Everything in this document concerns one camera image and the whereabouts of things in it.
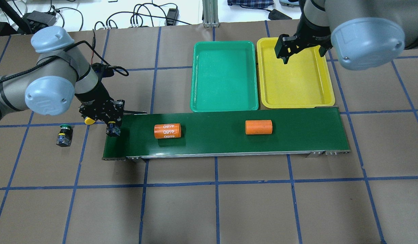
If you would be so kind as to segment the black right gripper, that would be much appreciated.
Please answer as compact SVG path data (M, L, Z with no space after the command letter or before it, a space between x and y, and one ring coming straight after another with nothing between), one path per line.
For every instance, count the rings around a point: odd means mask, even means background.
M287 64L289 58L294 54L298 54L300 51L308 48L307 44L302 39L288 34L281 34L275 44L275 55L276 58L282 59L284 64ZM328 51L328 48L324 46L319 47L320 57L324 57Z

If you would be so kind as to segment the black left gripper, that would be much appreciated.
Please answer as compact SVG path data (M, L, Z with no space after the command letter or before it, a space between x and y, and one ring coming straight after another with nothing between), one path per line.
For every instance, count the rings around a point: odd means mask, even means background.
M85 124L94 124L96 121L102 121L106 124L121 124L124 115L125 101L119 99L107 99L105 101L96 101L90 104L82 104L79 112L84 119Z

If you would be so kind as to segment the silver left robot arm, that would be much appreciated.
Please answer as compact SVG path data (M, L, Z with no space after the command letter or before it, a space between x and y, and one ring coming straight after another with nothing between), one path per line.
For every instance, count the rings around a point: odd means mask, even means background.
M124 101L115 101L101 82L102 68L110 65L89 64L62 27L38 31L31 45L40 54L37 65L18 74L0 76L0 121L10 113L28 109L41 115L61 115L77 98L84 119L119 126Z

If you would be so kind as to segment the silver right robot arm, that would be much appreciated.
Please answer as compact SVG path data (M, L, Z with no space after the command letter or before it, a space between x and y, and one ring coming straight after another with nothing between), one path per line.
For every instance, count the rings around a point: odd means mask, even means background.
M279 36L274 51L285 64L310 47L323 57L335 48L348 70L366 70L418 48L418 0L301 0L294 35Z

